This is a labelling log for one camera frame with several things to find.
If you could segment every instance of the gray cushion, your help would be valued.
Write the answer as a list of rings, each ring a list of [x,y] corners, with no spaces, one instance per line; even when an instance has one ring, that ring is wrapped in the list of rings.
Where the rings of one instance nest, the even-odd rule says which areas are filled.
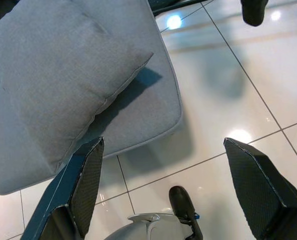
[[[178,84],[147,0],[74,1],[108,32],[154,52],[113,104],[95,117],[80,142],[104,136],[108,157],[176,130],[182,119]],[[53,176],[34,147],[0,85],[0,194]]]
[[[154,53],[145,68],[103,113],[79,146],[105,139],[110,157],[173,133],[182,119],[178,82],[147,0],[73,0],[115,36]]]
[[[0,194],[28,187],[53,175],[0,83]]]
[[[54,173],[151,56],[70,0],[21,0],[0,21],[1,86]]]

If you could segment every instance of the black plastic part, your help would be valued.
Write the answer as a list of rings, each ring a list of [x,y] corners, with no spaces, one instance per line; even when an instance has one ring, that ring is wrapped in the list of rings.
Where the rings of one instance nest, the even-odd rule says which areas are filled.
[[[173,186],[168,197],[174,214],[182,224],[190,225],[193,234],[186,240],[203,240],[202,231],[196,220],[196,213],[190,195],[182,186]]]
[[[241,0],[241,4],[244,22],[253,27],[261,25],[268,0]]]
[[[46,188],[21,240],[82,240],[98,194],[104,141],[88,142]]]
[[[193,5],[193,4],[198,4],[198,3],[201,3],[201,2],[204,2],[204,1],[207,1],[207,0],[187,0],[187,1],[183,1],[183,2],[179,2],[179,3],[176,3],[176,4],[171,4],[171,5],[165,5],[162,7],[162,8],[157,8],[157,7],[154,7],[154,9],[152,9],[153,11],[153,14],[154,16],[157,16],[161,13],[164,13],[164,12],[168,12],[168,11],[171,11],[171,10],[175,10],[175,9],[179,9],[179,8],[183,8],[183,7],[186,7],[186,6],[189,6],[189,5]]]
[[[149,6],[152,11],[162,9],[171,5],[176,4],[181,0],[148,0]]]
[[[297,189],[256,148],[226,138],[236,195],[258,240],[297,240]]]

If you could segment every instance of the white tile floor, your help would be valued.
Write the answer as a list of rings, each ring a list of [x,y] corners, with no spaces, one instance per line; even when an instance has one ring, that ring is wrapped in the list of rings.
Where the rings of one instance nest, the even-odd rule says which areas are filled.
[[[174,29],[166,29],[174,16]],[[269,0],[256,28],[242,21],[238,0],[210,0],[156,21],[185,120],[171,136],[106,159],[86,239],[104,239],[134,212],[170,212],[174,185],[189,192],[206,240],[254,239],[223,139],[251,143],[297,187],[297,0]],[[46,186],[0,196],[0,240],[20,238]]]

